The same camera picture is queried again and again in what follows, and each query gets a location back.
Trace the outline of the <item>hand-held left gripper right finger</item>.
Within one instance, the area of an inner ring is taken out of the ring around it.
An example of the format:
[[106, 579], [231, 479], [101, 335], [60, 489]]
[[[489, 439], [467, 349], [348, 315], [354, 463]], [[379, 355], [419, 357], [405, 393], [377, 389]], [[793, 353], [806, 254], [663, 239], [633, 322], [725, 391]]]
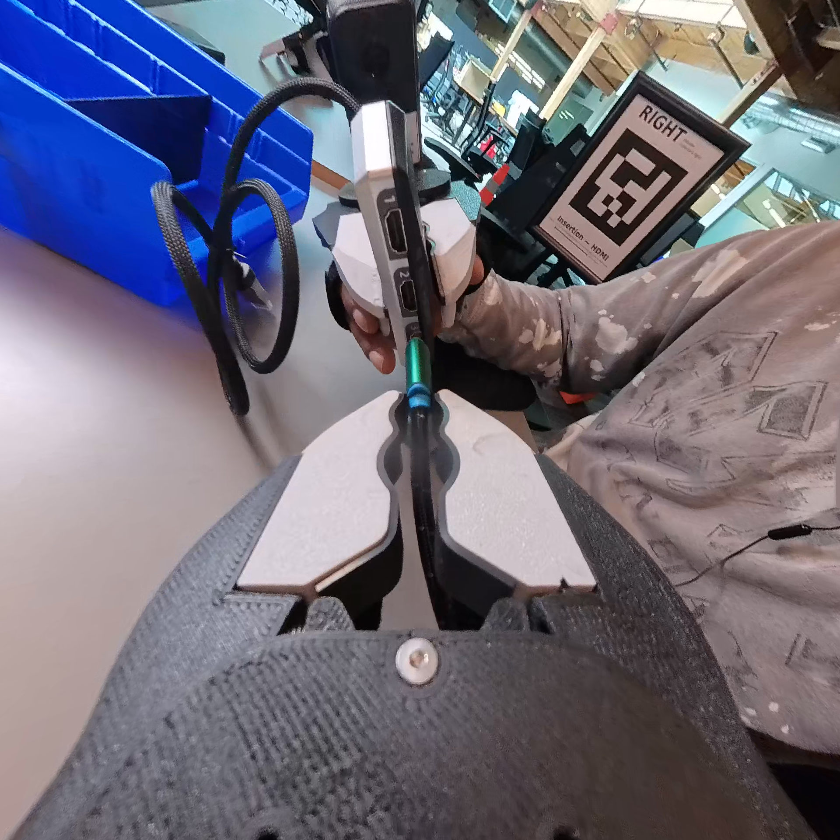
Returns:
[[528, 443], [449, 390], [437, 403], [450, 464], [437, 503], [435, 558], [446, 594], [456, 602], [526, 602], [593, 592], [593, 572]]

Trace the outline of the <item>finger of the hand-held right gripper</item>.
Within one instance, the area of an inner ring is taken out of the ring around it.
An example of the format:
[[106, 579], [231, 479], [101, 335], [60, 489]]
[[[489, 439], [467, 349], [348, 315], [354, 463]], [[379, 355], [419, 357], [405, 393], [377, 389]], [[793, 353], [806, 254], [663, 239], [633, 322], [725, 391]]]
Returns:
[[333, 261], [353, 302], [378, 321], [380, 329], [391, 322], [383, 291], [382, 270], [390, 266], [386, 234], [376, 213], [338, 208]]
[[423, 206], [423, 224], [441, 298], [441, 326], [455, 323], [459, 300], [466, 293], [476, 259], [476, 224], [454, 198]]

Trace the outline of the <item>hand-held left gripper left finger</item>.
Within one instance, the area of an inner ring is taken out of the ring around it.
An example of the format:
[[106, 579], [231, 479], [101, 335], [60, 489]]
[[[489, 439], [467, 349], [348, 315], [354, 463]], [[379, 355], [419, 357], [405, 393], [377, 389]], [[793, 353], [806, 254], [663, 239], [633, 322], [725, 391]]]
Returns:
[[386, 454], [397, 442], [387, 391], [332, 425], [307, 446], [237, 580], [244, 592], [318, 596], [350, 581], [396, 536], [400, 466]]

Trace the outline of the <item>silver hdmi switch box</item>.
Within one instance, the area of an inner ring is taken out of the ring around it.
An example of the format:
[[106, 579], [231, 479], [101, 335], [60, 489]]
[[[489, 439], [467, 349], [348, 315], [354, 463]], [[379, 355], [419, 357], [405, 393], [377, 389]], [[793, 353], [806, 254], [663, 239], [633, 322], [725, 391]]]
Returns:
[[396, 357], [404, 362], [412, 340], [423, 340], [427, 347], [434, 341], [437, 295], [407, 117], [392, 101], [376, 101], [360, 107], [350, 128], [353, 187], [381, 281]]

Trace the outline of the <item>black hdmi cable green plugs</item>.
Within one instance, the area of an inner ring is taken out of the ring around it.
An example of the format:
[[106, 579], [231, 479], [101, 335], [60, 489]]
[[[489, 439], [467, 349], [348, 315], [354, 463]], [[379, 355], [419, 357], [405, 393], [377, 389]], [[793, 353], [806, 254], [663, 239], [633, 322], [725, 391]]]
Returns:
[[439, 491], [436, 486], [439, 483], [439, 462], [446, 463], [447, 456], [438, 452], [442, 414], [434, 396], [432, 362], [427, 344], [421, 338], [408, 340], [404, 361], [406, 441], [419, 559], [437, 626], [444, 630], [455, 630], [459, 627], [458, 609], [440, 583], [436, 566], [439, 543]]

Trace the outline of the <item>person's right forearm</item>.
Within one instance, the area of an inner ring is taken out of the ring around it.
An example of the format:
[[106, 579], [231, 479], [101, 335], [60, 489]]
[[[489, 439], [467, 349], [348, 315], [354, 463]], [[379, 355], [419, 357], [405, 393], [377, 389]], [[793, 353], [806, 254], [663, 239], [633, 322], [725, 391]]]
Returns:
[[837, 382], [838, 258], [839, 223], [829, 222], [741, 234], [593, 287], [543, 290], [491, 271], [449, 335], [568, 393], [638, 383], [684, 352]]

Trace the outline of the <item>person's right hand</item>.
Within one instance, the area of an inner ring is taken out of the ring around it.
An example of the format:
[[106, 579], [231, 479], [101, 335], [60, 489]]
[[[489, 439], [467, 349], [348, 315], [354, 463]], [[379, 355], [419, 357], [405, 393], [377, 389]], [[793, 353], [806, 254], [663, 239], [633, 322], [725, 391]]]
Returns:
[[380, 320], [364, 310], [345, 286], [341, 286], [340, 296], [349, 330], [365, 358], [381, 374], [392, 374], [396, 368], [393, 336], [383, 333]]

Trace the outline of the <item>black framed tag sign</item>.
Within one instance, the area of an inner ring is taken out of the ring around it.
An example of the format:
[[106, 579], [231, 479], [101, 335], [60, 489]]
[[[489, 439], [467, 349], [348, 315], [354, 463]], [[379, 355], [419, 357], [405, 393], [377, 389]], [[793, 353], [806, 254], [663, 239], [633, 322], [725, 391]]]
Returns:
[[529, 232], [585, 282], [619, 277], [749, 146], [637, 72]]

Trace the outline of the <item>person's patterned grey shirt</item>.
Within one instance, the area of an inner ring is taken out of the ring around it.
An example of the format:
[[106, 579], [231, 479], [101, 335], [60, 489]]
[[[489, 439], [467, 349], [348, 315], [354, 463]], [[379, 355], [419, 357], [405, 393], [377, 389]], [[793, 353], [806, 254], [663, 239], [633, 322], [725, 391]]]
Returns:
[[743, 723], [838, 755], [838, 381], [659, 359], [548, 455], [675, 587]]

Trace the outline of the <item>blue plastic bin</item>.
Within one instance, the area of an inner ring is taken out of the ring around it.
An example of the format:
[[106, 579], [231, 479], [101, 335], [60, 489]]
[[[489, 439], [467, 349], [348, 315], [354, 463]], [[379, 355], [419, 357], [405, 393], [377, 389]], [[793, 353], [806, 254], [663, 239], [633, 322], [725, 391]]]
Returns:
[[261, 95], [135, 2], [1, 3], [2, 225], [169, 307], [152, 185], [215, 219]]

